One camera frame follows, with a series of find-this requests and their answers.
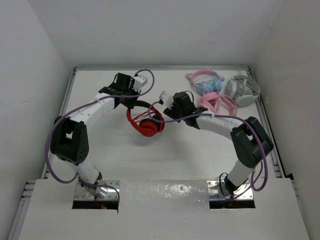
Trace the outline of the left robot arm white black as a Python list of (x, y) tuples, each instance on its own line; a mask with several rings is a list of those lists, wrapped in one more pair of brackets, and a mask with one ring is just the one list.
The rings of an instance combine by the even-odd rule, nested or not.
[(87, 159), (90, 150), (89, 128), (118, 105), (128, 106), (136, 101), (147, 82), (148, 79), (142, 75), (117, 73), (113, 82), (101, 88), (85, 107), (56, 120), (49, 150), (71, 166), (89, 188), (93, 188), (102, 178), (91, 160)]

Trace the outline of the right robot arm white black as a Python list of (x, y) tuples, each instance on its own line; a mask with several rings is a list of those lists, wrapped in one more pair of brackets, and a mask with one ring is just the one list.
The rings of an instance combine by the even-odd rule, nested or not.
[(264, 179), (262, 185), (253, 190), (259, 192), (265, 187), (269, 176), (267, 155), (274, 145), (257, 118), (215, 114), (206, 107), (196, 107), (186, 92), (170, 95), (163, 91), (159, 100), (166, 107), (164, 114), (173, 122), (184, 121), (190, 127), (210, 131), (232, 141), (237, 161), (224, 178), (226, 194), (234, 194), (248, 178), (252, 179), (258, 164), (264, 167)]

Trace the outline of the red black headphones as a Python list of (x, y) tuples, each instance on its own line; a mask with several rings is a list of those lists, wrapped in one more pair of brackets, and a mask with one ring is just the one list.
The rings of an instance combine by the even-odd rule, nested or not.
[[(153, 106), (150, 109), (152, 118), (149, 117), (148, 110), (150, 106), (151, 104), (146, 101), (137, 100), (132, 107), (128, 108), (126, 111), (127, 120), (130, 122), (131, 126), (145, 137), (153, 137), (155, 134), (161, 133), (165, 128), (165, 124), (163, 122), (157, 122), (157, 120), (163, 121), (164, 118)], [(147, 111), (132, 117), (131, 111), (134, 107), (146, 108)]]

